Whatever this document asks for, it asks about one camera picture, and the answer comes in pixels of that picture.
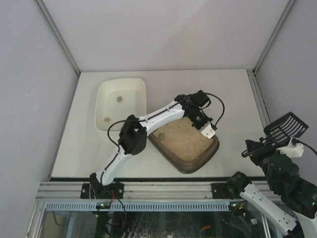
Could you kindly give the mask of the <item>dark brown litter box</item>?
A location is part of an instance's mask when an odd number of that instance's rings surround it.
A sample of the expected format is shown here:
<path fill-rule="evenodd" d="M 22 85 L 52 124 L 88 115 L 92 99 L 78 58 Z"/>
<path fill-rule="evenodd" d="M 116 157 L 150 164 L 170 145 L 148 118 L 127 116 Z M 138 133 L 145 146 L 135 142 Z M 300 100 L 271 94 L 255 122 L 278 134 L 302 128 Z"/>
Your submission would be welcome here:
<path fill-rule="evenodd" d="M 165 139 L 158 138 L 160 133 L 165 134 Z M 183 174 L 192 174 L 202 168 L 220 146 L 217 136 L 204 137 L 187 117 L 160 127 L 148 139 Z"/>

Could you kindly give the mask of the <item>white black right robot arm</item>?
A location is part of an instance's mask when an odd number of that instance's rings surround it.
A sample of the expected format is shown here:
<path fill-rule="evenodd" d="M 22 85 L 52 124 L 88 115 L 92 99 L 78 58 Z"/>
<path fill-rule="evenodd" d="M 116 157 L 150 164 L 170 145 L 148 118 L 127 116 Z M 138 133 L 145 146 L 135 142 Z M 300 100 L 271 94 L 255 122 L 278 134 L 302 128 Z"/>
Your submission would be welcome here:
<path fill-rule="evenodd" d="M 243 157 L 261 167 L 269 189 L 291 209 L 292 217 L 262 194 L 242 172 L 236 172 L 226 182 L 231 198 L 240 196 L 264 214 L 285 238 L 315 238 L 317 236 L 317 187 L 299 175 L 299 167 L 291 160 L 301 157 L 308 144 L 291 138 L 287 146 L 263 139 L 246 140 Z"/>

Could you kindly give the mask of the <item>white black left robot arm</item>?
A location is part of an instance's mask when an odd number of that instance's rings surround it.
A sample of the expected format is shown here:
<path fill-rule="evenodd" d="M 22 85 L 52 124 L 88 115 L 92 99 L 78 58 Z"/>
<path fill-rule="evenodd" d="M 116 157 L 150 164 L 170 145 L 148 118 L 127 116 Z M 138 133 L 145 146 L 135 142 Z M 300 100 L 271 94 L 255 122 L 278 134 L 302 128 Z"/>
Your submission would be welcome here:
<path fill-rule="evenodd" d="M 119 133 L 119 139 L 115 142 L 111 139 L 109 131 L 107 136 L 116 146 L 113 155 L 107 160 L 106 164 L 96 173 L 89 177 L 89 183 L 96 198 L 104 198 L 107 186 L 110 185 L 118 170 L 132 156 L 141 153 L 147 145 L 148 136 L 158 128 L 177 119 L 187 117 L 197 131 L 204 137 L 210 139 L 215 135 L 216 127 L 212 124 L 212 118 L 208 117 L 203 109 L 211 103 L 209 93 L 202 90 L 194 94 L 181 94 L 167 106 L 143 117 L 130 115 L 125 120 L 113 123 L 113 126 L 123 123 Z"/>

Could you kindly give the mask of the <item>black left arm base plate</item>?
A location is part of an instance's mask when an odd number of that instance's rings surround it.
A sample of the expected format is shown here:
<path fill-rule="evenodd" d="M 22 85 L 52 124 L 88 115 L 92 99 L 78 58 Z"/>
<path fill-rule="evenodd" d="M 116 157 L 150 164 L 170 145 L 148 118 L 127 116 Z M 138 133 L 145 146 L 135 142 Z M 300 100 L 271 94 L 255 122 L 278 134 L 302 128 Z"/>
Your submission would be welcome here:
<path fill-rule="evenodd" d="M 84 183 L 81 188 L 81 199 L 110 199 L 114 197 L 122 199 L 124 195 L 124 184 L 115 182 L 94 191 L 90 183 Z"/>

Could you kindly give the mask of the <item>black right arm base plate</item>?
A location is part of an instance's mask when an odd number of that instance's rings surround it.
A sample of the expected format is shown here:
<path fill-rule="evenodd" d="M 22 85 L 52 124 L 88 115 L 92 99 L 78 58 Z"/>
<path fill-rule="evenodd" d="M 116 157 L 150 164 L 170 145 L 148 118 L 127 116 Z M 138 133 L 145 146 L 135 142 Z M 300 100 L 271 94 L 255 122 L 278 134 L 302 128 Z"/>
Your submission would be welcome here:
<path fill-rule="evenodd" d="M 225 183 L 212 183 L 211 192 L 213 199 L 237 199 L 239 195 L 229 192 Z"/>

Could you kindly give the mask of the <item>black litter scoop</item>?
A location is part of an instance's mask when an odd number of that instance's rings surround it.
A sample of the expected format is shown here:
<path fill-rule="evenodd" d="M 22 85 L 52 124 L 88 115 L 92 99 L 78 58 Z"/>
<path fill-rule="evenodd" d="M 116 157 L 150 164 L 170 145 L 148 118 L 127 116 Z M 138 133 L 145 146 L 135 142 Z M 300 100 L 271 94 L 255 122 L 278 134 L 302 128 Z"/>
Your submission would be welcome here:
<path fill-rule="evenodd" d="M 264 133 L 270 141 L 277 146 L 287 146 L 290 139 L 301 137 L 309 128 L 293 112 L 288 112 L 264 128 Z"/>

